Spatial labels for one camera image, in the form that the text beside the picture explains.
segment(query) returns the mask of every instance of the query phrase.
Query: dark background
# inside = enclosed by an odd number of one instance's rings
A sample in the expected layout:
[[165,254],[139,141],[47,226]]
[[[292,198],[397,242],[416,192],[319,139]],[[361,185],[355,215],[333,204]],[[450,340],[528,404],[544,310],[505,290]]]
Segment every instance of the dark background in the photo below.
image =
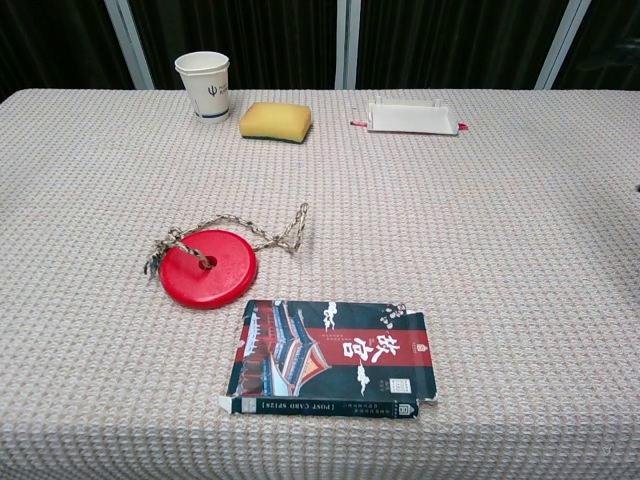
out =
[[[568,0],[362,0],[356,87],[531,89]],[[240,88],[332,89],[335,0],[130,0],[154,84],[217,50]],[[554,88],[640,90],[640,2],[593,0]],[[103,0],[0,0],[0,101],[131,89]]]

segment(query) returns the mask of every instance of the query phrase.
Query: braided rope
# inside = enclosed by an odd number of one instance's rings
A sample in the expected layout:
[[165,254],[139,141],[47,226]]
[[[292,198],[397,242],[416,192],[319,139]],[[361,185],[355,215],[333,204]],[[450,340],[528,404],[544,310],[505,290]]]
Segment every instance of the braided rope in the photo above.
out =
[[[293,221],[289,225],[287,225],[287,227],[284,229],[282,233],[277,235],[269,235],[267,232],[265,232],[262,228],[255,225],[253,222],[244,220],[236,215],[230,215],[230,214],[217,215],[212,220],[199,223],[194,228],[191,228],[184,232],[179,228],[175,228],[175,227],[171,228],[167,233],[167,236],[164,238],[164,240],[156,240],[154,244],[154,249],[149,254],[149,257],[147,258],[147,262],[144,264],[144,270],[143,270],[144,274],[147,275],[147,273],[149,273],[150,276],[153,277],[155,273],[158,271],[158,268],[160,267],[160,262],[162,261],[162,258],[165,256],[165,254],[167,253],[167,251],[169,251],[170,248],[174,248],[174,247],[179,248],[180,250],[182,250],[185,253],[188,253],[189,255],[198,257],[198,259],[200,260],[204,268],[211,268],[212,265],[209,263],[209,260],[207,260],[207,257],[205,257],[202,254],[202,252],[200,252],[199,250],[195,248],[191,248],[188,245],[185,245],[182,242],[182,239],[187,235],[191,235],[192,233],[199,232],[201,230],[206,230],[225,220],[231,223],[235,223],[243,227],[246,227],[249,230],[251,230],[254,234],[262,237],[265,240],[264,243],[252,245],[252,248],[255,252],[259,250],[263,250],[265,248],[269,248],[269,247],[280,247],[285,249],[289,253],[295,253],[298,251],[298,249],[300,248],[300,244],[302,243],[302,232],[304,231],[304,225],[307,219],[308,209],[309,209],[309,205],[307,203],[303,203],[302,205],[300,205]],[[289,243],[287,241],[287,238],[295,227],[297,227],[297,229],[293,237],[293,243]]]

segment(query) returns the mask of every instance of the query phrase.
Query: hole in disc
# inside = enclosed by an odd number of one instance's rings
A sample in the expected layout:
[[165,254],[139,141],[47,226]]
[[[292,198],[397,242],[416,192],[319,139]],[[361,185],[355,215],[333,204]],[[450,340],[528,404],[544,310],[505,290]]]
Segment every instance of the hole in disc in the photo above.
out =
[[200,267],[200,270],[211,270],[218,263],[218,261],[216,260],[216,257],[212,257],[211,255],[207,255],[205,258],[209,261],[209,264],[211,266],[207,268],[207,266],[204,263],[202,263],[202,261],[200,261],[198,262],[198,266]]

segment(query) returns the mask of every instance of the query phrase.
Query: table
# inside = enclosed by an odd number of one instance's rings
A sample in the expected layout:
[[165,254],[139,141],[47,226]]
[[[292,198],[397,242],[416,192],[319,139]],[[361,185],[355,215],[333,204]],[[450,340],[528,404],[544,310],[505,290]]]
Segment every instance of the table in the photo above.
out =
[[[442,98],[457,137],[368,133],[376,94]],[[25,90],[0,105],[0,476],[639,478],[640,92]],[[254,101],[309,105],[303,145],[240,138]],[[142,266],[233,213],[262,251],[219,310]],[[251,234],[233,227],[250,240]],[[250,298],[425,312],[437,405],[415,421],[229,415]]]

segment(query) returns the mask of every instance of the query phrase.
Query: red disc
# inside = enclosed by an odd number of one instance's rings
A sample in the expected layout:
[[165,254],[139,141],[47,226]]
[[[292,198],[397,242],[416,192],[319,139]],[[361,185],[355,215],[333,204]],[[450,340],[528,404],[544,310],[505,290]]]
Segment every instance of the red disc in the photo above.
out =
[[171,248],[160,263],[160,281],[178,303],[192,308],[216,308],[246,292],[258,273],[251,245],[226,230],[203,230],[182,242],[199,250],[213,265],[205,269],[198,257]]

